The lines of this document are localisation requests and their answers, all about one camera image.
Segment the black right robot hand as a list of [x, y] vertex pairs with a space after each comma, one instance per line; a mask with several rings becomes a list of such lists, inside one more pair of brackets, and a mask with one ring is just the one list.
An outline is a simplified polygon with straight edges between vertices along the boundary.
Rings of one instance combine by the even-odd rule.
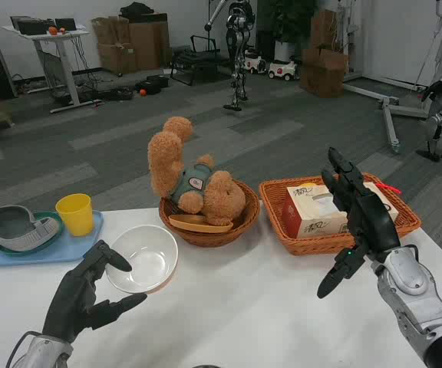
[[343, 279], [351, 278], [368, 255], [384, 254], [400, 245], [394, 221], [378, 194], [364, 185], [360, 170], [334, 147], [328, 149], [334, 173], [322, 170], [322, 179], [337, 209], [347, 214], [347, 227], [355, 240], [352, 248], [342, 249], [333, 268], [318, 286], [322, 299], [333, 292]]

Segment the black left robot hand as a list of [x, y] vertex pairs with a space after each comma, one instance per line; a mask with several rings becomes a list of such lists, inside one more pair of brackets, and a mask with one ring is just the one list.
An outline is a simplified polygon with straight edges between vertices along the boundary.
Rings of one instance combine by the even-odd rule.
[[107, 265], [119, 271], [132, 270], [123, 256], [100, 240], [62, 278], [48, 308], [42, 328], [44, 335], [73, 343], [82, 330], [111, 324], [147, 299], [145, 293], [138, 293], [118, 302], [105, 300], [97, 304], [95, 282], [101, 279]]

